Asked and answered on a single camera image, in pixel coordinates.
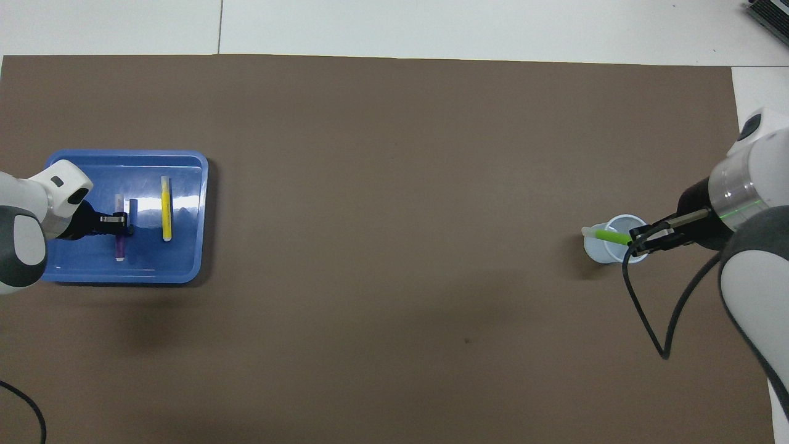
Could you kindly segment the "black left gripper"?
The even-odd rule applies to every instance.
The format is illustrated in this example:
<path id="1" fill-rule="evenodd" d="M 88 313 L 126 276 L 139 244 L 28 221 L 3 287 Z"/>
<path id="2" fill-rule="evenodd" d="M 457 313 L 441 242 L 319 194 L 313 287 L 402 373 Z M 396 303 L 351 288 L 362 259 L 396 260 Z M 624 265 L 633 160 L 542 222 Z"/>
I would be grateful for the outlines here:
<path id="1" fill-rule="evenodd" d="M 83 200 L 72 214 L 71 222 L 67 227 L 67 240 L 79 240 L 86 236 L 111 235 L 119 237 L 130 237 L 135 232 L 135 227 L 130 226 L 100 226 L 101 224 L 127 225 L 129 214 L 113 213 L 103 215 L 95 211 L 95 208 L 87 201 Z"/>

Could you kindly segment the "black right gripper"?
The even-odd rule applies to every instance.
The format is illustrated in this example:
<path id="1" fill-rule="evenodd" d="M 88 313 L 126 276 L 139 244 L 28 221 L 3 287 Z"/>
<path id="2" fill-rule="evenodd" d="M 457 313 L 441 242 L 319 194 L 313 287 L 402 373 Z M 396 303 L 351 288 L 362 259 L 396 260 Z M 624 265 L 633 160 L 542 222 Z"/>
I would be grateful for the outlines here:
<path id="1" fill-rule="evenodd" d="M 631 243 L 628 250 L 634 257 L 651 255 L 657 251 L 668 251 L 680 245 L 696 244 L 708 250 L 721 251 L 732 238 L 733 231 L 719 218 L 708 193 L 709 177 L 706 177 L 685 191 L 679 197 L 676 216 L 685 216 L 701 210 L 708 214 L 676 229 L 668 220 L 655 224 L 644 224 L 629 230 Z"/>

